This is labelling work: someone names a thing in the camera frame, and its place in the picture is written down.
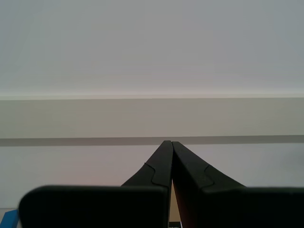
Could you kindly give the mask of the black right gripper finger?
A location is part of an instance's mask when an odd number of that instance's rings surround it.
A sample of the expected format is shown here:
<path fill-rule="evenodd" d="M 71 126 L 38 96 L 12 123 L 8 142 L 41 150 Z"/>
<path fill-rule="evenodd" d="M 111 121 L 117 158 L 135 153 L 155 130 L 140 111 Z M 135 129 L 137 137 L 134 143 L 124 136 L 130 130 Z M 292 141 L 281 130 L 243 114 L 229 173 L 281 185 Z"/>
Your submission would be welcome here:
<path fill-rule="evenodd" d="M 22 197 L 24 228 L 166 228 L 173 145 L 164 141 L 121 186 L 38 187 Z"/>
<path fill-rule="evenodd" d="M 172 142 L 172 180 L 184 228 L 302 228 L 304 189 L 246 187 Z"/>

